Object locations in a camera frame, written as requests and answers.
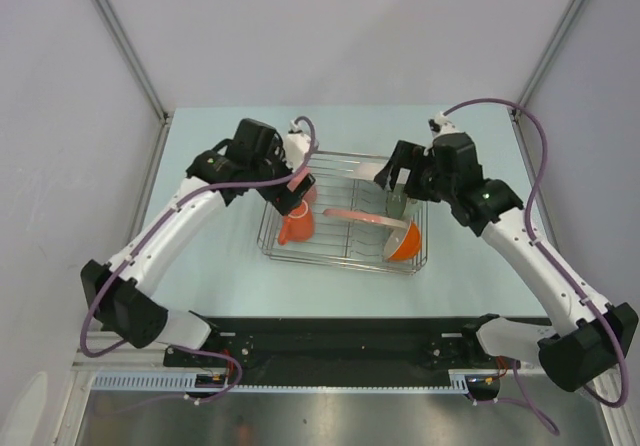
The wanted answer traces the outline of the orange mug with handle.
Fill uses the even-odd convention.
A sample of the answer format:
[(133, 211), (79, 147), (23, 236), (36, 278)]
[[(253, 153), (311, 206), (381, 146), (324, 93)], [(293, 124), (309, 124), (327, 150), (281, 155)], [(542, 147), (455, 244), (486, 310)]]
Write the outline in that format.
[(315, 221), (311, 206), (306, 200), (283, 218), (282, 227), (278, 235), (278, 244), (289, 242), (306, 242), (315, 233)]

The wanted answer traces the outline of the white deep plate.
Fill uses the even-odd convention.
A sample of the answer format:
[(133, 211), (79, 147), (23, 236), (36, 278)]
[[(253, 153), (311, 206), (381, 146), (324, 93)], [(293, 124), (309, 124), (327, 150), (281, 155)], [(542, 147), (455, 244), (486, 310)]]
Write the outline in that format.
[(350, 179), (373, 182), (384, 167), (385, 163), (360, 162), (355, 164), (345, 176)]

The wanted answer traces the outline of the green ceramic bowl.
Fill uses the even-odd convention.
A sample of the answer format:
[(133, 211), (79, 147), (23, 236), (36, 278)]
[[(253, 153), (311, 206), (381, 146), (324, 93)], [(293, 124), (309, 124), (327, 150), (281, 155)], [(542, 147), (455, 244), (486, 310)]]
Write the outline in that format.
[(409, 220), (421, 207), (421, 202), (409, 198), (402, 192), (389, 192), (386, 199), (386, 213), (392, 219)]

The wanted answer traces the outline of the cream and pink plate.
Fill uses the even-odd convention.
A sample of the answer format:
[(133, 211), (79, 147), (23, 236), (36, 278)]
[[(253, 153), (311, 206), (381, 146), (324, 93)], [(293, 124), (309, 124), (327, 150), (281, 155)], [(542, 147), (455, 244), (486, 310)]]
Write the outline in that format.
[(323, 211), (323, 215), (328, 218), (361, 222), (364, 224), (383, 226), (392, 229), (408, 228), (408, 224), (405, 221), (354, 210), (326, 208)]

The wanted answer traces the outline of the orange and white bowl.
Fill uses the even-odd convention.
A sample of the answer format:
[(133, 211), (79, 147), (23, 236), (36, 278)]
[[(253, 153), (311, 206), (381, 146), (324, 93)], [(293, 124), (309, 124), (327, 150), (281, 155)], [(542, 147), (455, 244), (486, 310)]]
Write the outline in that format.
[(414, 258), (422, 249), (422, 235), (413, 222), (394, 227), (383, 248), (383, 257), (387, 261), (407, 261)]

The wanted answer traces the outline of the pink plastic cup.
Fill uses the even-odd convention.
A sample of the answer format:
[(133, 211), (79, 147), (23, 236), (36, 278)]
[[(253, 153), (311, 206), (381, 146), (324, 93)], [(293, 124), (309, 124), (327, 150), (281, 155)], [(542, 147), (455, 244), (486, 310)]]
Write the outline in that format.
[[(290, 191), (294, 191), (299, 184), (302, 182), (302, 180), (308, 176), (311, 173), (311, 170), (309, 168), (305, 168), (299, 175), (297, 175), (296, 177), (294, 177), (287, 185), (287, 188)], [(309, 206), (312, 206), (317, 199), (317, 187), (315, 184), (313, 184), (309, 190), (306, 192), (306, 194), (304, 195), (304, 200), (307, 202), (307, 204)]]

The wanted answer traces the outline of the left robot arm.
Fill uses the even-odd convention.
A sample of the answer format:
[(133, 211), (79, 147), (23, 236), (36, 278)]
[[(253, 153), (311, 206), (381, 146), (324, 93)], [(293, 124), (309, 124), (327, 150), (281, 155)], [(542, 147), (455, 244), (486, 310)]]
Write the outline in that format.
[(263, 122), (242, 119), (231, 138), (197, 155), (177, 191), (156, 216), (107, 262), (87, 262), (80, 277), (88, 312), (80, 349), (90, 358), (87, 334), (97, 320), (121, 343), (138, 349), (157, 342), (185, 350), (197, 364), (214, 363), (221, 342), (212, 325), (194, 312), (172, 310), (153, 296), (169, 266), (204, 223), (246, 192), (256, 191), (281, 215), (300, 206), (315, 184), (306, 167), (318, 146), (306, 116), (291, 122), (286, 135)]

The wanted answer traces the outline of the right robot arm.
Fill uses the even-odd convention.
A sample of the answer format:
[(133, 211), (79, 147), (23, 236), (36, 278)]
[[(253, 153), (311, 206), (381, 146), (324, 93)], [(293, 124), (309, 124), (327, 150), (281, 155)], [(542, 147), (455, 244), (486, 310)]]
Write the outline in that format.
[(560, 389), (574, 392), (625, 359), (639, 317), (582, 281), (525, 223), (522, 200), (502, 180), (488, 179), (466, 133), (437, 136), (424, 147), (398, 141), (375, 175), (383, 189), (403, 186), (411, 199), (446, 202), (458, 223), (497, 251), (542, 305), (552, 330), (482, 317), (461, 342), (463, 359), (484, 367), (496, 356), (539, 365)]

